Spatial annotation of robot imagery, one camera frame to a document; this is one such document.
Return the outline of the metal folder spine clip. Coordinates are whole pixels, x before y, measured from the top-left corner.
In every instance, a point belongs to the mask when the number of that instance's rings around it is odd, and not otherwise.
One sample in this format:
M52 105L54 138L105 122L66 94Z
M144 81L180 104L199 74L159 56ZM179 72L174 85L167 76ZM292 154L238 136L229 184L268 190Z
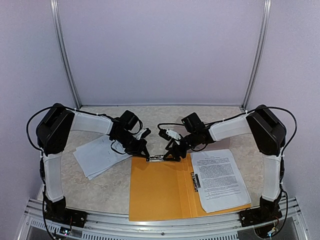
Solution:
M190 174L191 174L191 178L192 178L192 182L193 182L194 191L198 192L199 188L201 187L199 177L194 172L191 172Z

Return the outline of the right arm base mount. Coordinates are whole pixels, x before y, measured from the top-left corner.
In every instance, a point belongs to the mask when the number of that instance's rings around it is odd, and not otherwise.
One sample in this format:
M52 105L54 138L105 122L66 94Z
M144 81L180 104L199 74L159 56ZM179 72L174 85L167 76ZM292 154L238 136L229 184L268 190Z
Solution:
M259 225L280 219L283 215L280 210L276 210L270 213L268 210L261 208L247 208L240 211L239 218L242 227L249 227L253 225Z

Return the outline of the orange file folder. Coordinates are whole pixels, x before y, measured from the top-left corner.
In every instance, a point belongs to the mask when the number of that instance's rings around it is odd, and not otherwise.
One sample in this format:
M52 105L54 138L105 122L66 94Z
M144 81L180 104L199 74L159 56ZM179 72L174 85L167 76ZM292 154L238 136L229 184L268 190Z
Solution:
M206 217L192 179L190 156L180 162L131 161L129 214L131 222Z

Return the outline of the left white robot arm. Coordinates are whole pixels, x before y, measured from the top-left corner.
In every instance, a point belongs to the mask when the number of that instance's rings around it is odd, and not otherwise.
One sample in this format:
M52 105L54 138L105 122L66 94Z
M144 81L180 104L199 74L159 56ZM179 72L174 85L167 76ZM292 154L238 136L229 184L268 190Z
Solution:
M61 158L70 132L106 135L110 140L120 143L128 155L146 159L150 156L145 138L151 131L145 129L141 136L132 133L131 130L140 120L129 110L120 117L111 117L55 103L46 111L35 131L40 151L40 177L45 186L43 199L47 211L61 223L70 218L61 181Z

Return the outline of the stack of printed papers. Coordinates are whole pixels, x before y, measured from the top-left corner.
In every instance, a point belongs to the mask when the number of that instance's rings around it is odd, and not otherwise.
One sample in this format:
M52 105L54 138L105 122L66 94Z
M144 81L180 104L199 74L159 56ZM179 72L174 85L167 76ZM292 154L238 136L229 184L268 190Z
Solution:
M209 214L250 207L251 197L229 149L190 154L201 207Z

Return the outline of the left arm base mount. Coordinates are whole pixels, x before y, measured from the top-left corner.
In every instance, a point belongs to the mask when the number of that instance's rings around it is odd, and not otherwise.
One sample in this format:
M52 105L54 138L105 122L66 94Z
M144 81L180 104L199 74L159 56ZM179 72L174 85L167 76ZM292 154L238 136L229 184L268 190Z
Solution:
M78 228L85 227L87 216L88 213L85 211L70 208L65 208L62 213L56 213L52 210L44 211L46 220Z

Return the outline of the metal folder cover clip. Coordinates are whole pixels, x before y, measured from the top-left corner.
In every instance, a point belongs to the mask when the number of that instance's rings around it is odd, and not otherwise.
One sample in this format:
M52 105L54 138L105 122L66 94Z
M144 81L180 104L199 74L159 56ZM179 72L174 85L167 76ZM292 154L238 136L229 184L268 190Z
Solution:
M147 163L157 163L157 162L164 162L164 155L157 154L157 155L150 155L147 159Z

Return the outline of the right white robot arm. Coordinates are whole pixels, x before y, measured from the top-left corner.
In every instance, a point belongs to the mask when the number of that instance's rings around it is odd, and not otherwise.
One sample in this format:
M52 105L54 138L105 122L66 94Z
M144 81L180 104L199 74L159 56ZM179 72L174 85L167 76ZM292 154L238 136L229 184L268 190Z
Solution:
M178 162L199 145L207 146L231 137L252 134L264 164L262 195L255 216L260 222L266 222L280 210L287 129L269 107L259 105L246 113L211 123L204 123L193 112L181 120L181 125L188 135L170 133L161 124L157 126L159 136L169 142L164 160Z

